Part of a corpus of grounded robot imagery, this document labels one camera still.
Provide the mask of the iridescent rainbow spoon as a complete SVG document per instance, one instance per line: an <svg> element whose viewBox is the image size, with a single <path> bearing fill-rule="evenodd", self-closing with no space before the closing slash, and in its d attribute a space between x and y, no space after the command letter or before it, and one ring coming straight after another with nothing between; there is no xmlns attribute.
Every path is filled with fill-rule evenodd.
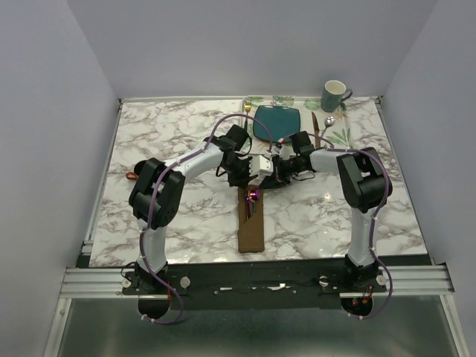
<svg viewBox="0 0 476 357"><path fill-rule="evenodd" d="M260 200L260 189L258 187L252 187L246 191L246 196L250 201L251 216L256 212L256 204Z"/></svg>

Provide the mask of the brown cloth napkin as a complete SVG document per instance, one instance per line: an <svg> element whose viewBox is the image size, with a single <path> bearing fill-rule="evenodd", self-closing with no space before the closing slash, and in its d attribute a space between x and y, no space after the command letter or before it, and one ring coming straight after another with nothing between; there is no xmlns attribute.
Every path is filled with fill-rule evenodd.
<svg viewBox="0 0 476 357"><path fill-rule="evenodd" d="M256 185L249 185L246 188L239 188L238 193L238 220L239 227L237 231L238 252L260 253L265 250L264 238L264 193L260 189L260 200L256 204L256 212L246 220L245 218L245 196L246 191Z"/></svg>

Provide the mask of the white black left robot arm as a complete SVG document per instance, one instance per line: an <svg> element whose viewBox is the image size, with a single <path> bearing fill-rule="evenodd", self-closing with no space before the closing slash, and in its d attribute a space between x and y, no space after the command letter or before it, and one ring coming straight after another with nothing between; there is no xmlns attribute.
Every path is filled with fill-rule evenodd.
<svg viewBox="0 0 476 357"><path fill-rule="evenodd" d="M167 226L178 213L184 186L216 168L224 170L231 187L244 188L254 178L250 175L251 159L238 155L247 139L246 131L233 125L225 135L210 136L177 158L151 158L140 163L129 205L141 227L137 264L144 270L139 284L146 292L155 294L164 288L165 276L160 270L167 265Z"/></svg>

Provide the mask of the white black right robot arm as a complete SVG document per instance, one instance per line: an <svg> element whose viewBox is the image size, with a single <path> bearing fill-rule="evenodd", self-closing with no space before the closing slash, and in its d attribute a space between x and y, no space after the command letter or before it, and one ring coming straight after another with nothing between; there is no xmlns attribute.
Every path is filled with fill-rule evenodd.
<svg viewBox="0 0 476 357"><path fill-rule="evenodd" d="M357 292L369 283L366 269L377 269L378 257L373 246L379 211L392 193L392 184L376 150L315 148L307 132L290 135L294 155L284 159L272 157L272 171L260 183L260 189L271 190L291 184L292 177L302 172L337 174L345 201L352 211L352 233L346 255L342 282Z"/></svg>

